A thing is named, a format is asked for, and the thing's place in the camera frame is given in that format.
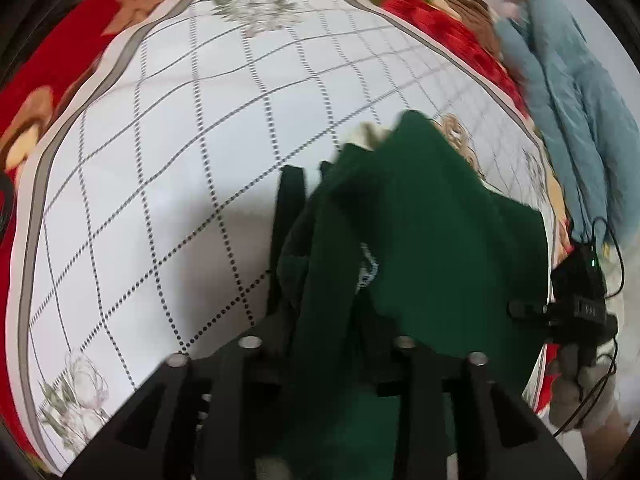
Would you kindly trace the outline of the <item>gloved right hand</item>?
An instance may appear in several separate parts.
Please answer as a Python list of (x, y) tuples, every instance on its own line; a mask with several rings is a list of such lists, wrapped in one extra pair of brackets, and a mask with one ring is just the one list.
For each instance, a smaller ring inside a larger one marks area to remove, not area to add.
[(605, 353), (591, 365), (579, 363), (576, 344), (562, 347), (550, 364), (557, 374), (551, 387), (549, 420), (561, 432), (593, 434), (616, 408), (614, 354)]

